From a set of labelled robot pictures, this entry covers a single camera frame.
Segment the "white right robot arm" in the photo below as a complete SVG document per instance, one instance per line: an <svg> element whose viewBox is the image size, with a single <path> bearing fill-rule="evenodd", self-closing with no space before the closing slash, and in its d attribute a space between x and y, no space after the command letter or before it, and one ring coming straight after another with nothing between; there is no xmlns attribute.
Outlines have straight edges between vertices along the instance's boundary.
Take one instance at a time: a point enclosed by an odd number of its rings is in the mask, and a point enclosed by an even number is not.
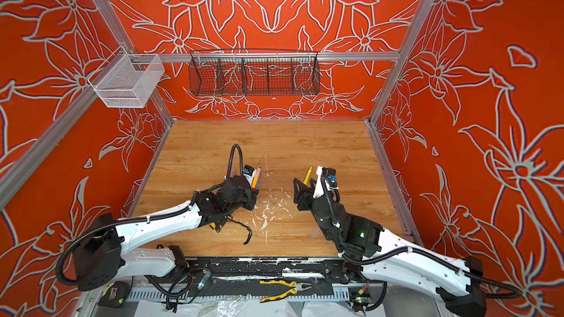
<svg viewBox="0 0 564 317"><path fill-rule="evenodd" d="M312 214L338 256L365 280L403 286L441 300L457 316L484 316L489 299L517 299L514 285L488 279L481 260L439 255L382 225L346 212L337 189L324 181L293 181L294 203Z"/></svg>

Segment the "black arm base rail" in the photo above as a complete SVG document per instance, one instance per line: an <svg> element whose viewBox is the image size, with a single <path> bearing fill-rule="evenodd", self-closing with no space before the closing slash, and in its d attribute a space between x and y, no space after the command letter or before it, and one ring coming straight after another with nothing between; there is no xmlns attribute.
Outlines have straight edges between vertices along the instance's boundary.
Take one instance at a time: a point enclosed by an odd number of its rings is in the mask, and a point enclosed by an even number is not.
<svg viewBox="0 0 564 317"><path fill-rule="evenodd" d="M361 269L338 257L191 257L189 269L208 269L224 280L318 280L328 283L363 283Z"/></svg>

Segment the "orange marker pen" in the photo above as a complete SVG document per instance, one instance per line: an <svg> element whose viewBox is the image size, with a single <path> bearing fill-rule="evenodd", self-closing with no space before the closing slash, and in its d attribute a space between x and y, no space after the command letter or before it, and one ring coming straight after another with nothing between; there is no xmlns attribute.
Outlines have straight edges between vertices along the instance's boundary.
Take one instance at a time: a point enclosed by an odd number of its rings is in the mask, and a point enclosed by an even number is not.
<svg viewBox="0 0 564 317"><path fill-rule="evenodd" d="M252 183L251 183L251 187L252 187L253 189L255 189L255 188L257 187L257 184L258 184L259 179L260 179L260 176L258 176L258 177L254 176L254 179L253 179L253 181L252 181Z"/></svg>

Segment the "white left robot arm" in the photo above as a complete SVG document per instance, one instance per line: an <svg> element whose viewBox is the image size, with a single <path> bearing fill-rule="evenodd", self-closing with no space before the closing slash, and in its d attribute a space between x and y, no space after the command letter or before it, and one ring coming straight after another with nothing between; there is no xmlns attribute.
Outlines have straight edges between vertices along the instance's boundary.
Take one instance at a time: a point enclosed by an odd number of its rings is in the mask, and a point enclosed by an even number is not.
<svg viewBox="0 0 564 317"><path fill-rule="evenodd" d="M255 208L259 190L243 176L227 178L172 208L142 217L96 218L57 259L55 277L64 286L91 291L123 276L164 277L184 263L170 248L145 255L140 247L174 233L208 225L221 231L232 214Z"/></svg>

